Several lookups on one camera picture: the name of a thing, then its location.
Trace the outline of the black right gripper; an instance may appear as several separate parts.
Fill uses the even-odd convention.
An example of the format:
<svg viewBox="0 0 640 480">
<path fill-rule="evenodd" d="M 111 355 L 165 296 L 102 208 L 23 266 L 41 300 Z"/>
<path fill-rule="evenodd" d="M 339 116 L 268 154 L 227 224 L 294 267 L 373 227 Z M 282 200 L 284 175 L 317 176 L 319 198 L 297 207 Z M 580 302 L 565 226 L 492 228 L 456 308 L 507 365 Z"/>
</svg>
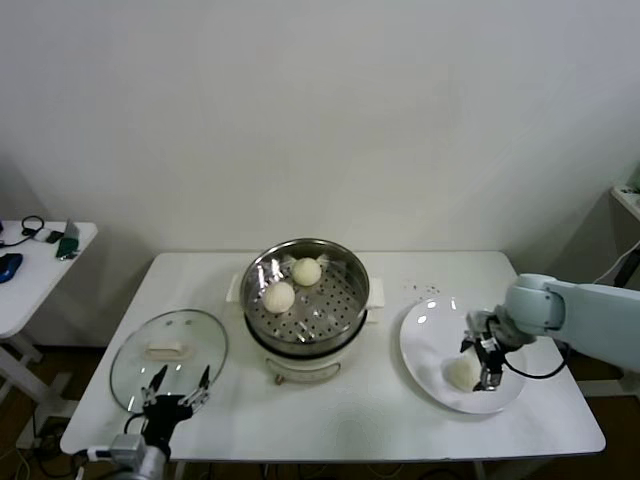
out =
<svg viewBox="0 0 640 480">
<path fill-rule="evenodd" d="M 472 348 L 475 348 L 476 355 L 483 365 L 473 391 L 495 391 L 501 384 L 505 360 L 499 342 L 490 333 L 483 332 L 477 338 L 465 337 L 461 342 L 460 352 L 465 353 Z"/>
</svg>

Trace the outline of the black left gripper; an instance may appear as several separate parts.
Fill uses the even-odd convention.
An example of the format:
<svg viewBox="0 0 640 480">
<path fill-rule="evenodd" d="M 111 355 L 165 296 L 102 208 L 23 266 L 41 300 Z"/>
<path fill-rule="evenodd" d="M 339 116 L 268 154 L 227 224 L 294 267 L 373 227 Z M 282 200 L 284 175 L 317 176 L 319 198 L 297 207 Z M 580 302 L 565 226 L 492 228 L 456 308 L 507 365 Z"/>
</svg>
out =
<svg viewBox="0 0 640 480">
<path fill-rule="evenodd" d="M 141 388 L 143 414 L 147 420 L 142 436 L 147 445 L 168 445 L 176 426 L 189 420 L 194 414 L 193 408 L 200 408 L 209 399 L 209 365 L 203 371 L 198 386 L 184 398 L 181 395 L 157 396 L 167 370 L 168 365 L 163 365 L 148 386 Z"/>
</svg>

